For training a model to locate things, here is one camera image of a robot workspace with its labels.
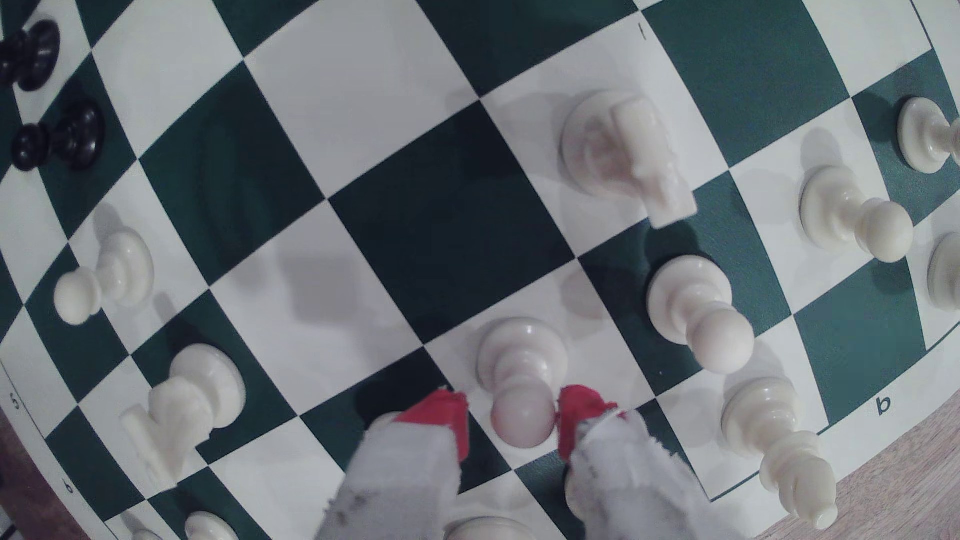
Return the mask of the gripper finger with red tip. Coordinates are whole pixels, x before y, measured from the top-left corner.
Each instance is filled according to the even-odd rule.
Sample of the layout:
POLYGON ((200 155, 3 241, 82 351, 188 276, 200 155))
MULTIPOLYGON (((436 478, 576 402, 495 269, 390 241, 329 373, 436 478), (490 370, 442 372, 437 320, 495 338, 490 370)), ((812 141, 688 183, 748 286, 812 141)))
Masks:
POLYGON ((366 433, 316 537, 441 539, 469 453, 466 394, 433 391, 366 433))
POLYGON ((698 478, 639 411, 584 385, 561 388, 558 455, 585 538, 722 538, 722 517, 698 478))

